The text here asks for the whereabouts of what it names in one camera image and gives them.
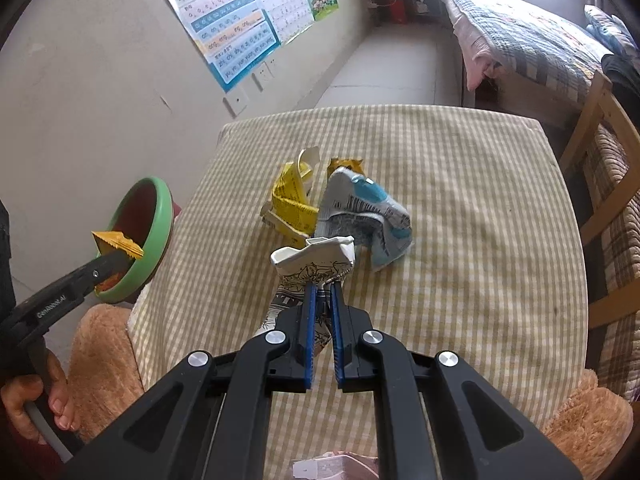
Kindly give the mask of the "yellow brown snack wrapper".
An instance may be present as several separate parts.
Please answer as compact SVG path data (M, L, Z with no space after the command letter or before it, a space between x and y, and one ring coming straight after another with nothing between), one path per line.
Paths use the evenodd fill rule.
M93 231L92 236L101 256L121 250L128 258L140 260L144 251L134 240L119 231Z

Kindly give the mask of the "black white carton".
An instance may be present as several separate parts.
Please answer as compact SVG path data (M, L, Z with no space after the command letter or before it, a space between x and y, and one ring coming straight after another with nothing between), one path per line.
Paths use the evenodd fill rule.
M300 307L307 285L322 289L343 281L355 266L355 239L352 236L308 238L303 248L275 250L270 261L277 271L279 284L254 335L274 330L281 312Z

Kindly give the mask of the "blue white wrapper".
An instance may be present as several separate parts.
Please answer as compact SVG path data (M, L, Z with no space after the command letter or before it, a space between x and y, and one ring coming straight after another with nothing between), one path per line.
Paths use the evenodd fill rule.
M322 196L314 236L351 236L356 246L367 248L376 272L408 252L410 214L372 179L338 167Z

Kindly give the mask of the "green red trash bin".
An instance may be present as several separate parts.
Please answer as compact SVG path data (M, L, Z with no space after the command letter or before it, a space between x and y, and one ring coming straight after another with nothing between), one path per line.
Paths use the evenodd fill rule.
M122 232L133 240L142 248L143 257L130 263L126 272L116 274L96 289L101 302L136 301L163 259L179 212L168 185L158 177L143 178L130 188L106 229Z

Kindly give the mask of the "pale pink torn wrapper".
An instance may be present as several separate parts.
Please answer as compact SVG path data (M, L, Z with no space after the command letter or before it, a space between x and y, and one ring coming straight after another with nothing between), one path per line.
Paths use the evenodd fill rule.
M292 463L291 479L376 480L378 459L351 452L326 452Z

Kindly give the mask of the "crushed yellow carton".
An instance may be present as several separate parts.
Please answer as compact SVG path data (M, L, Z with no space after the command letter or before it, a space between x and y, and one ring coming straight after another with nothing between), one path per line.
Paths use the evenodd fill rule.
M316 228L318 208L311 203L309 193L319 155L318 146L313 146L304 148L293 160L285 162L260 210L262 221L296 248L303 248Z

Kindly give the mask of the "dark clothes pile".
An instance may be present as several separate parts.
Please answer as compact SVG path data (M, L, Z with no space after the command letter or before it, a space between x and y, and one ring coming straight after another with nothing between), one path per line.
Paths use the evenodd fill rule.
M616 54L601 60L602 72L612 81L612 93L637 130L640 129L640 77L631 62Z

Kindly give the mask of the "bed with plaid quilt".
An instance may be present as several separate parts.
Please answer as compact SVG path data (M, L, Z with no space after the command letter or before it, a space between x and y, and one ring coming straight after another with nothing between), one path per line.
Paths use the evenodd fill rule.
M462 52L466 88L515 74L582 105L610 51L573 22L524 0L442 0Z

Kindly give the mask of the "blue floral bedding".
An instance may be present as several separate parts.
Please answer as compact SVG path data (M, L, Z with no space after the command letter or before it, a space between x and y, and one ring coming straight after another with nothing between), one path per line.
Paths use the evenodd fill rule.
M638 60L639 48L624 22L615 15L606 14L597 6L584 6L586 29L608 50L626 58Z

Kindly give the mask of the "red bucket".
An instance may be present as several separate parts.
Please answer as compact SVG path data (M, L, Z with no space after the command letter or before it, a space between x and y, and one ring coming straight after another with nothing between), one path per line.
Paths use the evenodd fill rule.
M395 24L407 24L408 16L404 0L392 0L388 5L390 20Z

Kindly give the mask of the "wooden chair frame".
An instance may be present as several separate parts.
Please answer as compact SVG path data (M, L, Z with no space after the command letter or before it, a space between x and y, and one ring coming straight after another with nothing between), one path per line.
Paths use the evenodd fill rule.
M580 172L592 214L579 228L585 248L603 252L608 291L589 305L588 327L608 326L639 311L639 133L600 70L560 157L565 177Z

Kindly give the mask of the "white wall socket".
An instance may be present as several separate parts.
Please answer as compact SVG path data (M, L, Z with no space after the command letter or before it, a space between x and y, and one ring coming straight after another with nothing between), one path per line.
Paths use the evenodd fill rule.
M246 92L240 86L236 86L224 96L224 105L228 108L233 118L238 118L250 104Z

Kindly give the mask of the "blue pinyin wall poster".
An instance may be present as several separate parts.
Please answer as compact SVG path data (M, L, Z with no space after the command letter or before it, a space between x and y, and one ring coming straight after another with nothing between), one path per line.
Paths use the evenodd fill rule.
M262 0L167 0L225 92L280 46Z

